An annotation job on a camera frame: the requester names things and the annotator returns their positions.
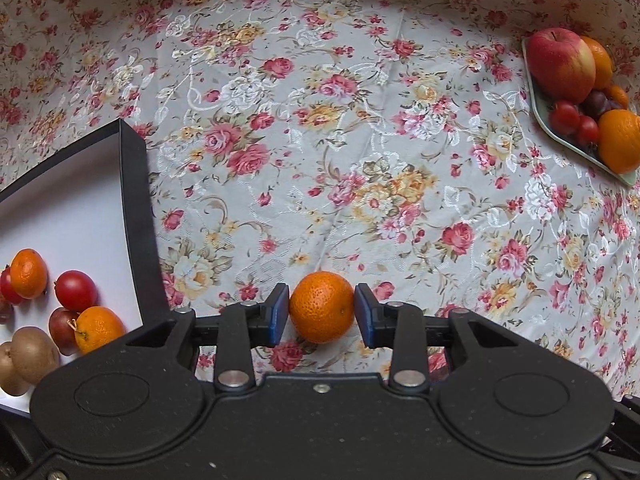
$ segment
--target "black plastic part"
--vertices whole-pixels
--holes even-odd
[[[289,314],[289,287],[278,283],[267,299],[247,310],[246,325],[251,348],[273,348],[280,342]],[[218,344],[221,316],[199,317],[193,329],[192,343],[196,346]]]
[[[118,136],[122,213],[138,308],[144,323],[155,322],[164,319],[170,308],[156,245],[146,145],[127,123],[117,119],[57,151],[3,189],[0,202],[60,162],[111,136]]]
[[[218,344],[216,377],[253,378],[264,306],[231,305],[202,326],[193,313],[172,314],[41,382],[31,412],[57,449],[23,478],[626,480],[640,471],[640,416],[587,370],[471,312],[418,318],[417,307],[375,301],[369,310],[367,301],[370,341],[397,336],[392,371],[428,375],[433,341],[453,355],[449,377],[412,391],[377,374],[268,374],[225,392],[191,374],[196,343]],[[605,435],[618,447],[601,450]]]
[[[240,303],[226,306],[220,315],[216,366],[213,370],[213,384],[222,392],[234,394],[255,386],[254,362],[251,358],[251,343],[247,317],[260,312],[260,306],[242,306]],[[230,370],[244,372],[248,381],[242,386],[230,387],[220,382],[220,375]]]
[[[319,383],[329,390],[319,393]],[[52,453],[27,478],[51,470],[71,480],[574,480],[584,471],[621,478],[588,454],[531,467],[475,452],[439,423],[426,398],[399,396],[377,374],[268,374],[242,396],[218,397],[188,438],[162,453],[119,465]]]
[[[399,393],[415,395],[427,391],[430,386],[424,316],[415,305],[404,304],[396,309],[398,325],[396,326],[388,383],[390,388]],[[407,371],[424,378],[423,382],[411,386],[398,383],[396,374]]]
[[[0,464],[19,472],[36,462],[47,447],[30,418],[0,412]]]
[[[190,369],[197,355],[189,341],[194,314],[174,317],[140,327],[44,377],[30,404],[44,439],[88,460],[122,460],[188,430],[204,393]],[[161,346],[145,337],[163,334],[158,327],[167,324],[171,332]]]
[[[628,407],[628,401],[615,404],[613,423],[609,430],[609,438],[612,438],[618,450],[633,458],[640,460],[640,414]]]
[[[613,415],[598,377],[472,312],[449,319],[456,368],[438,389],[438,405],[470,446],[518,463],[559,462],[598,448]],[[478,343],[475,324],[495,333],[494,348]]]

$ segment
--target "tablecloth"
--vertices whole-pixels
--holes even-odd
[[[536,126],[520,49],[548,25],[589,34],[634,107],[640,0],[0,2],[0,183],[124,118],[172,307],[332,270],[426,314],[466,306],[640,394],[640,185]],[[254,352],[258,374],[389,359],[355,325]]]

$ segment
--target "orange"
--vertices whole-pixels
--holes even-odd
[[[90,306],[76,319],[76,344],[83,355],[126,332],[120,318],[105,306]]]
[[[622,87],[618,85],[611,85],[604,89],[604,93],[609,99],[613,99],[625,110],[629,108],[629,96]]]
[[[599,44],[596,40],[581,36],[582,40],[587,44],[589,50],[593,54],[593,60],[596,62],[596,82],[593,87],[596,90],[605,89],[611,83],[613,76],[613,63],[609,57],[607,49]]]
[[[312,343],[328,343],[353,323],[353,289],[347,280],[320,270],[302,278],[289,300],[298,333]]]
[[[11,262],[11,284],[19,296],[33,300],[47,288],[49,273],[42,257],[33,249],[23,249]]]
[[[598,154],[615,173],[640,166],[640,118],[628,110],[610,110],[600,117]]]

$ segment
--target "metal screw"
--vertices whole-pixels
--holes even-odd
[[[400,370],[394,375],[394,381],[408,388],[420,386],[427,378],[418,370]]]
[[[226,370],[218,376],[218,382],[228,388],[240,388],[249,382],[249,376],[242,370]]]
[[[324,383],[314,384],[314,390],[319,394],[325,394],[331,389],[331,386]]]

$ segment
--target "tomato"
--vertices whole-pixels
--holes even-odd
[[[22,297],[15,291],[14,286],[11,284],[11,267],[6,266],[0,274],[0,294],[13,305],[20,305],[22,303]]]
[[[60,274],[54,290],[60,305],[74,312],[82,312],[94,306],[98,299],[94,280],[79,270],[67,270]]]
[[[575,134],[575,141],[584,149],[591,144],[598,144],[600,142],[598,123],[586,115],[580,116],[580,125]]]
[[[549,114],[549,123],[556,134],[571,136],[580,125],[580,112],[569,101],[556,101],[556,106]]]

